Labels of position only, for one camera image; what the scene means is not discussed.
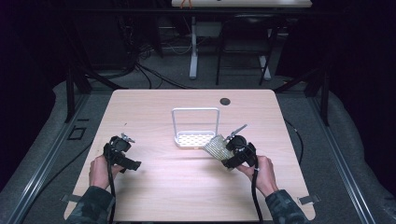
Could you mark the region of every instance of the camouflage sleeve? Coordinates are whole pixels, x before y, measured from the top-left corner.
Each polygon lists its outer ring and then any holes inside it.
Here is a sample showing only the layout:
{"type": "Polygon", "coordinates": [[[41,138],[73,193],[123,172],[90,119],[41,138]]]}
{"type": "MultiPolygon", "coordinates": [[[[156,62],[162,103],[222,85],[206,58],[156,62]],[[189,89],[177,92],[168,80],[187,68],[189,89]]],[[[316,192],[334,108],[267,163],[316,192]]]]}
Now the camouflage sleeve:
{"type": "Polygon", "coordinates": [[[284,190],[278,190],[265,198],[275,224],[310,223],[303,211],[284,190]]]}
{"type": "Polygon", "coordinates": [[[90,186],[66,223],[107,223],[108,213],[115,202],[114,197],[104,189],[90,186]]]}

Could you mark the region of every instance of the person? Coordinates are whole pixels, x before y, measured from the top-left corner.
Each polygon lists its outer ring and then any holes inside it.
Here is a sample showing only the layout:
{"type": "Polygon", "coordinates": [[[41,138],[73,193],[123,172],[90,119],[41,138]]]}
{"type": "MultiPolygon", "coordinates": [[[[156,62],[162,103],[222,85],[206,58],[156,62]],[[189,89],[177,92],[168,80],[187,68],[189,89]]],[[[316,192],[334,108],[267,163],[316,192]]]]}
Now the person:
{"type": "MultiPolygon", "coordinates": [[[[260,171],[257,175],[256,188],[265,197],[275,224],[310,223],[303,211],[284,190],[276,185],[274,165],[265,156],[258,156],[260,171]]],[[[112,166],[113,178],[123,167],[112,166]]],[[[236,169],[245,174],[250,181],[254,167],[239,165],[236,169]]],[[[67,218],[66,223],[107,223],[108,213],[115,202],[106,191],[109,186],[106,158],[102,155],[91,162],[90,186],[78,201],[76,208],[67,218]]]]}

